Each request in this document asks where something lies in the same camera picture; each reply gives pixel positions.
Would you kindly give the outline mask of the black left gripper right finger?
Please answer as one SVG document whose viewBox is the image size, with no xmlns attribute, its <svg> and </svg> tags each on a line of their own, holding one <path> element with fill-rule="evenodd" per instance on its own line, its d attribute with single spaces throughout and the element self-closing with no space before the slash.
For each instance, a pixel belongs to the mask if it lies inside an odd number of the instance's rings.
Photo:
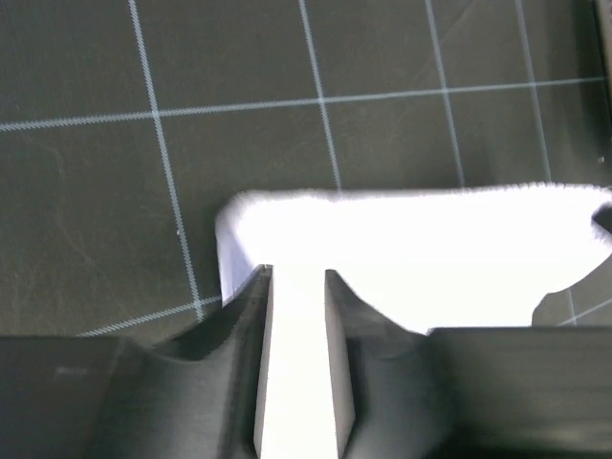
<svg viewBox="0 0 612 459">
<path fill-rule="evenodd" d="M 326 274 L 355 422 L 348 458 L 607 458 L 607 327 L 400 327 Z"/>
</svg>

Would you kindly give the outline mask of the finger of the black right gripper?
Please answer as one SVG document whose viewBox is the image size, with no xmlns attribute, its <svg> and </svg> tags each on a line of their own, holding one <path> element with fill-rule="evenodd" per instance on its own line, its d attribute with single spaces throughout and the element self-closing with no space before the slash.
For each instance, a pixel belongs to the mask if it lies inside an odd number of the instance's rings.
<svg viewBox="0 0 612 459">
<path fill-rule="evenodd" d="M 610 203 L 603 204 L 592 214 L 591 226 L 598 237 L 612 236 L 612 206 Z"/>
</svg>

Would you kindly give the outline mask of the white towel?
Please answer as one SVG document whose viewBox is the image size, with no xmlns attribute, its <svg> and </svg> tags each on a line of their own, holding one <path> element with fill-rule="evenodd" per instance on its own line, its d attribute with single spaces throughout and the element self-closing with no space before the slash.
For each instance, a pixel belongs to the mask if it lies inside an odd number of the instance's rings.
<svg viewBox="0 0 612 459">
<path fill-rule="evenodd" d="M 544 296 L 609 258 L 610 209 L 608 188 L 576 184 L 235 195 L 215 219 L 222 298 L 273 269 L 258 454 L 336 458 L 347 443 L 354 411 L 327 271 L 410 332 L 526 327 Z"/>
</svg>

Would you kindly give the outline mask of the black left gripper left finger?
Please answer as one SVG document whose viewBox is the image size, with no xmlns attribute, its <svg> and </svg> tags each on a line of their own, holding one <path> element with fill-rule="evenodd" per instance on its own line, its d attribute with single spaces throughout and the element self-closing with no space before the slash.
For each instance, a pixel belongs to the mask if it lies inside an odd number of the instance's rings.
<svg viewBox="0 0 612 459">
<path fill-rule="evenodd" d="M 256 269 L 230 303 L 155 346 L 2 338 L 2 456 L 252 458 L 271 280 Z"/>
</svg>

